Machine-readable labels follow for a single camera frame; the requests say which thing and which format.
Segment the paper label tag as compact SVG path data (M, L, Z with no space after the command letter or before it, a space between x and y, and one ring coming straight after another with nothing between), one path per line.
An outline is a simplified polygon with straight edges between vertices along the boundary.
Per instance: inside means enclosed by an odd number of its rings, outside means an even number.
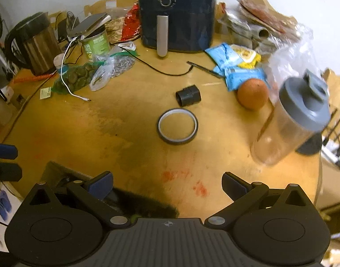
M46 87L40 89L40 99L47 99L51 97L52 88Z

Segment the orange ruler strip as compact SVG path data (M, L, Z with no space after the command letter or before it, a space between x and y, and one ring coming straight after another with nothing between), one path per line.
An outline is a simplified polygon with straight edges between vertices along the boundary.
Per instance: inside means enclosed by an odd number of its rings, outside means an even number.
M12 80L12 84L47 80L47 79L53 77L54 75L55 75L55 72L51 73L51 74L44 74L44 75L39 75L39 76L24 77L24 78L14 78Z

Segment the orange fruit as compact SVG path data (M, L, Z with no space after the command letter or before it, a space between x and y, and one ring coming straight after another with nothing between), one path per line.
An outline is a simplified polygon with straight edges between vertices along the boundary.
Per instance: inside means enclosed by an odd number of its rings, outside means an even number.
M240 85L237 100L246 109L260 110L269 99L269 90L263 80L251 78Z

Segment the wooden chair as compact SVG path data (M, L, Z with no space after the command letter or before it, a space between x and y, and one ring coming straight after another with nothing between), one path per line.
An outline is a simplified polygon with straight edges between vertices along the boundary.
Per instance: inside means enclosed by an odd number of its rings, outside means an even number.
M330 121L322 131L322 155L340 170L340 76L326 69L322 75L328 85Z

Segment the clear shaker bottle grey lid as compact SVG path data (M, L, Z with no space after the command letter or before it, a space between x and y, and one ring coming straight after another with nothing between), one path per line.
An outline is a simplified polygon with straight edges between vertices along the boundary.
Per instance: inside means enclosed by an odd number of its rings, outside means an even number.
M251 145L257 163L276 165L330 121L326 82L306 70L289 77L278 93L274 109Z

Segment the green net bag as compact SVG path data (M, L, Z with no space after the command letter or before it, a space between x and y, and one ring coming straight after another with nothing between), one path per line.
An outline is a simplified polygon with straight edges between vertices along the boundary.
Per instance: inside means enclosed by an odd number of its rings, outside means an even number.
M65 95L68 94L67 87L72 93L82 89L90 84L94 74L103 64L104 63L100 61L88 62L82 66L69 68L66 72L62 73L62 78L59 77L55 80L52 86L52 92Z

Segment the small spice jar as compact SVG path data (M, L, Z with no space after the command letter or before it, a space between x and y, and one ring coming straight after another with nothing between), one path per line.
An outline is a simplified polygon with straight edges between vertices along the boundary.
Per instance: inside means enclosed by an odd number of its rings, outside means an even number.
M54 57L54 66L59 74L61 73L61 71L65 72L65 70L63 69L65 67L65 64L62 62L63 56L64 53L60 53Z

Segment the steel electric kettle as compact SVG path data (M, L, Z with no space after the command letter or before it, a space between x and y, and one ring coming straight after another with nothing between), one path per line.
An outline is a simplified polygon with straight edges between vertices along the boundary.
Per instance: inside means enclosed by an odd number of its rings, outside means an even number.
M38 12L20 21L5 38L6 58L35 76L56 70L54 58L60 46L46 12Z

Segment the black cylindrical adapter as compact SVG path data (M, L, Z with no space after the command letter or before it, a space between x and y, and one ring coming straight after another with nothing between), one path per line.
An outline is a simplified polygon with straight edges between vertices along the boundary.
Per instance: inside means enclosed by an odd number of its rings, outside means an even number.
M201 94L195 86L188 86L175 93L175 98L180 107L186 107L201 102Z

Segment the blue snack packet lower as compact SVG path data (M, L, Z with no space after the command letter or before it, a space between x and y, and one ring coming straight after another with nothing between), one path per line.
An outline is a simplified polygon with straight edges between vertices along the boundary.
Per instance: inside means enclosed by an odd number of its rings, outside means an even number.
M238 88L247 80L259 79L266 83L266 74L262 68L244 69L239 67L225 70L225 82L227 89L231 92Z

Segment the blue snack packet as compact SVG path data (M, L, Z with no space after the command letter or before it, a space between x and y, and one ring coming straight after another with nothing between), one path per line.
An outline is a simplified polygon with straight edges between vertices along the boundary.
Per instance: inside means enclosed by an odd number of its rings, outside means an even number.
M231 92L238 88L247 80L259 79L266 83L266 74L262 68L244 69L239 67L225 70L225 82L227 89Z
M213 71L220 76L225 76L225 70L236 67L243 59L234 51L229 44L221 43L215 47L207 48L205 53L215 62Z

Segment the black pen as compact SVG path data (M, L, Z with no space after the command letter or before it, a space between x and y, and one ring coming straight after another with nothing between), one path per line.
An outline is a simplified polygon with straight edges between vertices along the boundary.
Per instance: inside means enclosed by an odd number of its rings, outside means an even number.
M196 67L196 68L198 68L198 69L200 69L200 70L202 70L202 71L205 71L206 73L208 73L208 74L210 74L210 75L212 75L212 76L214 76L214 77L223 78L223 76L222 76L221 74L218 74L217 72L215 72L215 71L213 71L213 70L207 69L207 68L205 68L205 67L203 67L203 66L201 66L201 65L198 65L198 64L196 64L196 63L193 63L193 62L191 62L191 61L187 61L187 64L189 64L189 65L191 65L191 66L193 66L193 67Z

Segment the bag of steel scourers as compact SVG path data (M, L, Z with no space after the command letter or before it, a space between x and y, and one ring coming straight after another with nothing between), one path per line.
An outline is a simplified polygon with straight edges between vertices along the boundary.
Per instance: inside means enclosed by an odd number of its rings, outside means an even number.
M98 65L98 69L92 76L89 83L90 90L95 92L104 88L107 83L115 77L130 70L135 64L137 52L129 49L116 47L109 53L94 55L93 62Z

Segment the yellow snack packet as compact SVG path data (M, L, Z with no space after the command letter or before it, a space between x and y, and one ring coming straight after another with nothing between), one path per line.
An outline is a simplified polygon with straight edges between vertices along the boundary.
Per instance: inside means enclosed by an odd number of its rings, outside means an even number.
M261 55L253 49L235 44L230 45L230 47L242 59L242 62L237 65L240 68L254 69L262 60Z

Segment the blue snack packet upper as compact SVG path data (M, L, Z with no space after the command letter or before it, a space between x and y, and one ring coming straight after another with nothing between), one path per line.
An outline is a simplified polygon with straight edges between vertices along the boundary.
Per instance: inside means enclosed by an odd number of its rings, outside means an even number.
M225 76L225 70L236 67L243 59L234 51L229 44L221 43L215 47L207 48L205 53L215 62L213 71L220 76Z

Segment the clear plastic bag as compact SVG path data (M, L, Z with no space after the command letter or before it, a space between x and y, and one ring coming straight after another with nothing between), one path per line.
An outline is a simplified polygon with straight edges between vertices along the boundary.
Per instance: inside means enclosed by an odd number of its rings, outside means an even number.
M313 31L303 24L297 24L282 38L273 38L276 46L263 70L269 85L269 100L275 104L282 84L290 77L302 77L310 71L321 77L321 70L313 50Z

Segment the green tin can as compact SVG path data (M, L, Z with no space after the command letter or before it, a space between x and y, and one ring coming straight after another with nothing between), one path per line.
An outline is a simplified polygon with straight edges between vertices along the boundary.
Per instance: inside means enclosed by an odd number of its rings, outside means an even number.
M95 55L103 55L111 51L106 30L81 40L81 43L89 61L92 61Z

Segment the smartphone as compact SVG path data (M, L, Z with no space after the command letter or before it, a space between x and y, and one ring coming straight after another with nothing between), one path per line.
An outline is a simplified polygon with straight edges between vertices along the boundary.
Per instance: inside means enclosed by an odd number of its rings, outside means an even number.
M87 37L100 26L111 21L111 16L107 13L92 14L79 23L74 29L70 30L68 37Z

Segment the foil roll bundle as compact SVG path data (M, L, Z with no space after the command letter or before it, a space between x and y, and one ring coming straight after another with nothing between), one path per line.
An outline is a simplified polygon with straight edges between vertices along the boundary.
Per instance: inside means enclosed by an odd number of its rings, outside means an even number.
M239 7L223 9L218 22L227 28L230 44L255 49L260 42L266 41L270 33L264 26L251 23L239 10Z

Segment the red snack bag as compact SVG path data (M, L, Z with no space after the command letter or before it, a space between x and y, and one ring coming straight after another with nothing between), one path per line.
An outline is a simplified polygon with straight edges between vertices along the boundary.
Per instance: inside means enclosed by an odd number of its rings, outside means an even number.
M140 35L140 12L139 4L136 2L125 15L122 28L121 41L129 41L138 38Z

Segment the packaged sliced meat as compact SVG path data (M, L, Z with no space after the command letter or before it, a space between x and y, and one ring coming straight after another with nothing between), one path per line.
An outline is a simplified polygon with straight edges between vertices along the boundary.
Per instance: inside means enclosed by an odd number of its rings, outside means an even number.
M285 16L277 12L268 0L237 0L242 15L254 24L268 28L280 39L299 41L298 22L293 16Z

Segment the dark blue air fryer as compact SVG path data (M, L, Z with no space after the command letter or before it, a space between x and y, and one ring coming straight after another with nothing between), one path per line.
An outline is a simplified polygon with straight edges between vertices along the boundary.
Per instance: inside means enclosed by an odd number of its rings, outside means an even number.
M139 0L143 46L160 57L204 51L213 40L215 6L216 0Z

